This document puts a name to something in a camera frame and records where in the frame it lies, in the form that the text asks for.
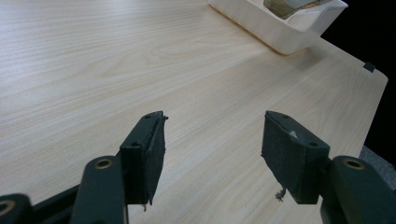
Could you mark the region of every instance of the wood veneer tabletop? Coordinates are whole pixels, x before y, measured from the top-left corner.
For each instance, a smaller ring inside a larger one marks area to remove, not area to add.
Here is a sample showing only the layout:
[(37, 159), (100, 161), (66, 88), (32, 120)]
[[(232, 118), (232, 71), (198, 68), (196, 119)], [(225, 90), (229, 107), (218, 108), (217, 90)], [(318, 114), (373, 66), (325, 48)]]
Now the wood veneer tabletop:
[(281, 55), (204, 0), (3, 1), (0, 195), (33, 204), (115, 155), (162, 110), (166, 154), (153, 206), (131, 223), (321, 223), (261, 157), (264, 113), (359, 156), (387, 78), (320, 39)]

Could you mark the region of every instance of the white plastic container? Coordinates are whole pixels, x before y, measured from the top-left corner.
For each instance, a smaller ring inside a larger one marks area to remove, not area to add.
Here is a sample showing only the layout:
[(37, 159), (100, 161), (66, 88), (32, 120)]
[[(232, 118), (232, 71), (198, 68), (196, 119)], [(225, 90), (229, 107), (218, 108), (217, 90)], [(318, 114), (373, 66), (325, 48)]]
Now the white plastic container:
[(282, 20), (263, 5), (263, 0), (209, 0), (209, 4), (282, 54), (314, 45), (347, 7), (341, 0), (332, 0)]

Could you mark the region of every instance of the black mechanical part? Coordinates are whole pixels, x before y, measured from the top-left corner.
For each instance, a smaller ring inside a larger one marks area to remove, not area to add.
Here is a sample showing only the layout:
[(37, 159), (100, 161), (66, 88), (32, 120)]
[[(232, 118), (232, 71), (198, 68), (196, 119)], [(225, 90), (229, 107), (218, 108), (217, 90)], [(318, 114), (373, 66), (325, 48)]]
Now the black mechanical part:
[(262, 156), (297, 203), (316, 203), (325, 224), (396, 223), (396, 195), (369, 163), (328, 158), (329, 146), (287, 115), (265, 114)]
[(265, 113), (262, 156), (276, 180), (297, 203), (318, 202), (318, 172), (330, 147), (293, 118)]
[(104, 156), (84, 170), (70, 224), (127, 223), (120, 159)]
[(152, 200), (165, 153), (162, 111), (143, 116), (116, 156), (86, 165), (81, 184), (31, 205), (24, 194), (0, 197), (0, 224), (128, 223), (127, 204)]
[(167, 119), (162, 111), (147, 114), (120, 146), (118, 156), (121, 158), (128, 204), (152, 204), (163, 170), (163, 126)]
[(0, 197), (0, 223), (28, 223), (31, 214), (32, 205), (26, 195), (10, 194)]

